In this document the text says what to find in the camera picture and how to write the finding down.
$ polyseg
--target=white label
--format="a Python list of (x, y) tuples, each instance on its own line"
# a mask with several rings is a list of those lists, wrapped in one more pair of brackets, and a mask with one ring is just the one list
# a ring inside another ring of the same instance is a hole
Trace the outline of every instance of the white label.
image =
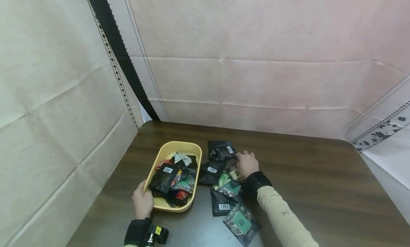
[(232, 148), (230, 148), (230, 146), (227, 146), (226, 148), (228, 149), (229, 153), (233, 153)]
[(217, 172), (217, 170), (214, 169), (214, 168), (212, 168), (212, 167), (208, 167), (208, 171), (209, 171), (209, 172), (212, 172), (212, 173), (216, 173), (216, 172)]
[(219, 210), (230, 210), (229, 204), (219, 204)]
[(165, 167), (165, 168), (163, 169), (163, 171), (165, 171), (165, 172), (167, 172), (167, 173), (171, 173), (171, 172), (173, 171), (173, 169), (168, 168), (168, 167)]
[(175, 158), (176, 163), (180, 160), (183, 160), (186, 166), (188, 166), (190, 163), (192, 163), (191, 158), (189, 158), (188, 156), (185, 156), (183, 154), (176, 153), (174, 158)]

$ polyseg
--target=decorative border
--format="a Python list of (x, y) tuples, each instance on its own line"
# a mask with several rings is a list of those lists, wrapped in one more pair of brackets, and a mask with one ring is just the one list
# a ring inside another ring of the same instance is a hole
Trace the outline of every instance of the decorative border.
[(103, 31), (103, 34), (105, 36), (105, 38), (103, 39), (105, 39), (105, 42), (107, 42), (107, 44), (110, 43), (109, 45), (106, 45), (106, 48), (110, 47), (111, 55), (116, 57), (118, 65), (121, 67), (122, 72), (127, 78), (132, 91), (135, 93), (135, 96), (137, 96), (138, 101), (140, 102), (142, 107), (144, 107), (148, 115), (153, 120), (159, 120), (154, 107), (148, 100), (145, 90), (142, 87), (140, 78), (135, 71), (134, 65), (132, 64), (108, 1), (88, 0), (88, 2), (90, 9), (94, 12), (95, 19), (98, 21), (98, 28), (100, 29), (100, 31)]
[(100, 30), (100, 35), (101, 35), (101, 38), (104, 42), (104, 47), (105, 47), (105, 50), (107, 51), (107, 55), (110, 58), (111, 66), (112, 66), (112, 69), (114, 70), (115, 78), (117, 79), (118, 86), (121, 89), (122, 98), (124, 99), (124, 102), (126, 102), (128, 112), (130, 113), (132, 121), (134, 121), (135, 126), (138, 128), (137, 122), (135, 121), (135, 118), (134, 118), (134, 113), (132, 112), (132, 107), (130, 106), (130, 103), (128, 101), (128, 96), (127, 96), (126, 90), (124, 88), (124, 85), (122, 84), (121, 74), (118, 71), (117, 62), (114, 59), (113, 52), (111, 50), (111, 46), (108, 44), (107, 37), (104, 34), (104, 31), (102, 29), (100, 21), (98, 21), (98, 19), (95, 18), (95, 17), (94, 17), (94, 19), (95, 19), (95, 22), (97, 23), (98, 29)]
[(350, 143), (361, 153), (393, 136), (408, 125), (410, 125), (410, 100)]

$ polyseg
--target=hand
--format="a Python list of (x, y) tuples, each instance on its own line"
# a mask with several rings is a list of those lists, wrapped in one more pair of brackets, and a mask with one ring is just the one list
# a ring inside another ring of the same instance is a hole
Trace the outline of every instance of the hand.
[(247, 178), (253, 172), (259, 171), (259, 163), (255, 159), (255, 154), (249, 154), (248, 151), (243, 151), (242, 153), (237, 153), (236, 156), (239, 158), (238, 171), (243, 177)]
[(154, 208), (154, 198), (151, 190), (147, 190), (144, 193), (145, 182), (146, 180), (138, 185), (132, 196), (137, 220), (144, 220), (146, 217), (151, 217), (151, 211)]

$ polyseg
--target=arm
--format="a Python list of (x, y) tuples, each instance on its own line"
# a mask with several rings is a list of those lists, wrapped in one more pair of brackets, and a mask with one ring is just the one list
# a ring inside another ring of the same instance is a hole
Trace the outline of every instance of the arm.
[(257, 198), (283, 247), (319, 247), (269, 179), (259, 171), (254, 153), (244, 151), (237, 156), (240, 159), (238, 170), (246, 178), (244, 190)]
[(128, 226), (127, 234), (124, 239), (125, 247), (145, 246), (145, 238), (151, 225), (151, 211), (154, 208), (154, 198), (151, 191), (143, 193), (145, 180), (141, 182), (134, 191), (132, 201), (135, 207), (135, 220)]

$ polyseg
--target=black wrist strap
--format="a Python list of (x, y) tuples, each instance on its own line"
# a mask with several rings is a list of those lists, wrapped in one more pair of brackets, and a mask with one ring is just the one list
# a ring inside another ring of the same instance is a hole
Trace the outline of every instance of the black wrist strap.
[(132, 220), (127, 229), (127, 234), (124, 239), (124, 245), (137, 245), (145, 246), (149, 225), (151, 225), (151, 219), (145, 218), (145, 220)]
[(257, 198), (257, 190), (265, 185), (272, 186), (270, 180), (263, 174), (263, 172), (253, 172), (249, 175), (243, 183), (243, 190), (246, 194)]

